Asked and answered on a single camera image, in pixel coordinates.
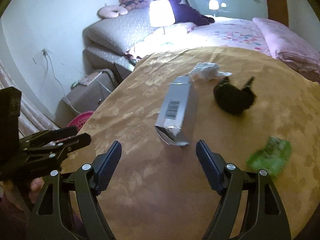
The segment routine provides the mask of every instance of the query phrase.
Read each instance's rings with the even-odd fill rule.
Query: black clamp
[[[2,89],[0,100],[0,181],[11,180],[31,211],[33,204],[28,196],[31,181],[52,170],[61,170],[68,153],[89,145],[91,137],[87,133],[77,135],[76,127],[71,126],[19,139],[21,92],[13,87]]]
[[[86,239],[76,231],[70,191],[76,192],[88,239],[115,240],[97,196],[107,189],[121,151],[121,144],[115,141],[108,152],[98,155],[92,164],[84,164],[75,172],[61,174],[57,170],[51,171],[31,213],[27,240]]]
[[[211,188],[222,195],[203,240],[229,239],[243,190],[248,190],[244,220],[240,234],[232,240],[291,240],[283,204],[265,170],[241,171],[211,152],[203,140],[197,143],[196,154]]]

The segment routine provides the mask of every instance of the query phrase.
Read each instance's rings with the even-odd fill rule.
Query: bed
[[[151,27],[149,9],[144,8],[96,22],[85,33],[92,41],[84,50],[86,56],[95,68],[110,68],[119,83],[138,60],[152,53],[208,46],[259,51],[320,83],[320,53],[288,27],[269,19],[215,17],[210,25],[178,23],[163,30]]]
[[[222,71],[233,73],[231,81],[236,86],[255,76],[257,101],[242,117],[231,116],[213,99],[217,81],[197,82],[199,106],[192,143],[185,148],[168,146],[154,128],[159,108],[168,84],[198,62],[218,63]],[[220,197],[210,189],[196,158],[196,141],[204,139],[211,150],[244,170],[249,155],[263,147],[269,135],[278,136],[289,140],[293,150],[284,171],[274,180],[292,238],[313,239],[310,232],[299,233],[320,200],[319,109],[317,83],[257,51],[204,47],[153,54],[138,62],[84,125],[81,132],[89,133],[92,143],[71,153],[63,162],[63,171],[91,163],[118,140],[122,158],[108,189],[98,197],[115,237],[197,240]],[[231,236],[240,226],[237,220]]]

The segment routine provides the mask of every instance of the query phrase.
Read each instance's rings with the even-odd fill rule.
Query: crumpled paper
[[[219,69],[220,67],[216,63],[198,63],[193,70],[189,72],[189,76],[193,81],[195,81],[197,79],[211,80],[215,77],[232,75],[230,72],[220,72]]]

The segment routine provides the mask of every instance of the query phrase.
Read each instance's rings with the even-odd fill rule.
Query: gold bedspread
[[[192,144],[165,145],[154,128],[169,83],[198,62],[216,62],[242,85],[255,76],[257,95],[242,116],[222,111],[212,90],[217,81],[196,82],[199,105]],[[210,189],[196,157],[204,139],[226,162],[247,170],[245,160],[268,136],[289,140],[292,155],[274,180],[284,204],[292,238],[310,219],[320,201],[320,86],[262,53],[226,47],[154,54],[103,102],[82,132],[90,146],[69,155],[63,171],[75,171],[108,150],[114,140],[122,158],[109,187],[98,200],[118,240],[199,240],[220,197]],[[239,218],[232,235],[239,232]]]

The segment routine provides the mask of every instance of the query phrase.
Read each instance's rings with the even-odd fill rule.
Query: floral bedsheet
[[[229,46],[251,49],[271,56],[261,30],[253,21],[216,17],[216,22],[199,26],[189,33],[195,40],[202,40],[203,47]]]
[[[139,60],[152,53],[194,49],[199,47],[229,46],[251,49],[271,56],[261,30],[253,21],[216,17],[216,22],[198,26],[191,32],[162,32],[162,28],[138,42],[128,52],[132,59]]]

